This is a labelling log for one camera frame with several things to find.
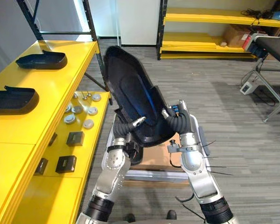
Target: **gray carpet floor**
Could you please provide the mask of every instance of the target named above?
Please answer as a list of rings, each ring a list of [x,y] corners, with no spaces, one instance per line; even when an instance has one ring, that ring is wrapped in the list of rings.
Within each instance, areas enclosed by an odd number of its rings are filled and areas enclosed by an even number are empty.
[[[99,42],[104,55],[116,40]],[[190,113],[203,126],[210,145],[210,160],[214,171],[232,173],[234,176],[214,174],[231,210],[241,224],[280,224],[280,113],[267,124],[261,119],[274,107],[261,102],[254,95],[244,96],[239,91],[241,78],[255,62],[233,60],[156,60],[155,48],[125,47],[143,63],[151,81],[159,86],[167,103],[184,99]],[[276,61],[267,61],[263,67],[280,67]],[[103,83],[94,57],[87,71]],[[267,80],[280,86],[280,72],[263,72]],[[81,90],[101,91],[87,78]],[[116,109],[109,106],[89,174],[81,209],[91,197],[96,179],[101,172],[101,160]],[[133,213],[137,220],[163,219],[170,209],[180,220],[203,223],[199,217],[184,209],[174,196],[186,198],[192,194],[190,187],[132,188],[124,187],[113,207],[110,221],[122,220]],[[186,203],[202,214],[195,200]]]

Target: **bolt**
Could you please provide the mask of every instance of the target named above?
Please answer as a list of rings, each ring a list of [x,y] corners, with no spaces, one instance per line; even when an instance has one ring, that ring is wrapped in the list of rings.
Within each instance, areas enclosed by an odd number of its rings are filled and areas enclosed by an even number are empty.
[[[83,100],[87,100],[87,97],[84,95],[84,93],[81,91],[82,95],[83,95]]]
[[[169,142],[170,142],[170,145],[174,145],[175,144],[175,140],[174,139],[171,139]]]

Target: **metal frame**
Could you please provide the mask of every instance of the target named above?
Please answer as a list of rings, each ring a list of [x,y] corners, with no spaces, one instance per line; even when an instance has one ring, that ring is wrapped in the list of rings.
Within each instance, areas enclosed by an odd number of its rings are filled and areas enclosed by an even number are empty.
[[[38,41],[42,41],[44,40],[42,35],[91,35],[92,41],[96,41],[98,43],[98,38],[95,32],[95,28],[94,28],[94,24],[93,24],[93,19],[92,19],[92,15],[91,15],[91,11],[90,11],[90,6],[89,6],[89,2],[88,0],[82,0],[83,3],[83,7],[84,7],[84,11],[85,11],[85,15],[86,15],[86,19],[87,19],[87,23],[89,26],[89,30],[90,32],[79,32],[79,31],[65,31],[65,32],[55,32],[55,31],[40,31],[37,27],[37,25],[35,24],[35,19],[36,19],[36,14],[37,14],[37,9],[38,9],[38,5],[39,5],[39,0],[36,0],[35,3],[35,8],[34,8],[34,12],[33,15],[31,14],[30,10],[28,9],[25,0],[17,0],[18,5],[20,6],[30,28],[32,29],[32,32],[34,33],[36,39]],[[102,55],[101,53],[97,53],[97,60],[98,60],[98,64],[99,64],[99,68],[102,74],[102,78],[104,81],[104,86],[101,85],[97,80],[95,80],[93,77],[91,77],[89,74],[85,73],[85,76],[88,77],[91,81],[93,81],[95,84],[97,84],[99,87],[101,87],[103,90],[105,91],[110,91],[109,87],[107,86],[107,83],[104,79],[104,63],[103,63],[103,59],[102,59]],[[109,103],[110,105],[112,105],[112,98],[109,99]]]
[[[269,89],[269,91],[276,97],[276,99],[280,102],[280,94],[277,93],[274,88],[269,84],[269,82],[261,75],[260,73],[260,69],[259,69],[259,65],[261,63],[263,63],[264,59],[260,58],[258,59],[258,61],[256,62],[256,64],[254,65],[253,69],[249,72],[249,74],[247,75],[247,77],[243,80],[243,83],[246,83],[248,81],[248,79],[251,77],[251,75],[253,73],[255,73],[255,75],[265,84],[265,86]],[[279,69],[262,69],[265,71],[280,71]],[[263,119],[262,121],[264,123],[266,123],[272,116],[274,116],[275,114],[280,112],[280,104],[269,114],[267,115],[267,117],[265,119]]]
[[[167,2],[168,0],[161,0],[160,1],[160,11],[159,11],[159,25],[158,25],[158,33],[157,33],[157,56],[158,60],[161,59],[161,47],[163,42],[163,36],[164,36],[164,17],[166,16],[167,12]]]

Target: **cardboard box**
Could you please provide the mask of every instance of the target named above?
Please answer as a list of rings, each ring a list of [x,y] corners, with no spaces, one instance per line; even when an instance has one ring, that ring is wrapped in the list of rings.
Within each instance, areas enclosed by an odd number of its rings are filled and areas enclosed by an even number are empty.
[[[223,34],[228,47],[240,48],[243,46],[250,30],[245,25],[230,24]]]
[[[171,139],[180,144],[179,135],[176,133]],[[131,169],[136,170],[166,170],[180,171],[182,168],[174,168],[170,165],[170,153],[168,153],[167,145],[170,145],[170,140],[163,142],[154,147],[144,148],[143,160],[136,166],[131,166]],[[175,166],[181,165],[181,153],[172,153],[171,162]]]

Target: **yellow shelving unit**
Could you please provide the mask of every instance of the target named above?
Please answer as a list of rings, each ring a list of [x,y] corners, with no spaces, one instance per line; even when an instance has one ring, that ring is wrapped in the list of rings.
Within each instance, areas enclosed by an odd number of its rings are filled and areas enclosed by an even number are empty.
[[[277,20],[256,20],[251,16],[242,15],[240,11],[204,8],[168,8],[164,23],[171,22],[214,22],[243,24],[265,27],[279,27]]]
[[[67,64],[59,70],[22,69],[15,61],[0,73],[4,86],[34,88],[39,102],[23,115],[0,115],[0,223],[11,223],[45,149],[77,89],[97,42],[36,41],[19,57],[63,52]]]
[[[209,36],[205,33],[164,33],[161,52],[190,51],[190,52],[227,52],[245,53],[243,48],[221,47],[221,37]]]
[[[74,223],[82,199],[84,186],[90,170],[91,161],[96,149],[96,143],[104,121],[109,92],[90,92],[100,94],[101,100],[92,101],[90,98],[82,100],[82,93],[76,92],[78,98],[72,99],[70,106],[80,105],[83,112],[76,114],[73,124],[65,124],[60,120],[55,132],[57,138],[51,146],[45,149],[42,158],[48,160],[43,175],[33,176],[21,200],[20,206],[14,216],[13,224],[57,224]],[[95,106],[96,115],[88,115],[87,109]],[[91,129],[83,127],[86,119],[92,119],[94,126]],[[82,146],[70,147],[66,144],[69,132],[84,133]],[[77,158],[75,171],[59,174],[55,172],[60,156],[74,155]]]
[[[255,58],[242,48],[221,47],[222,37],[204,33],[164,33],[166,22],[210,22],[267,26],[280,28],[277,20],[256,20],[240,11],[203,8],[167,8],[160,10],[158,29],[158,59],[161,58]]]
[[[189,52],[178,54],[161,54],[162,59],[254,59],[252,54],[242,53],[214,53],[214,52]]]

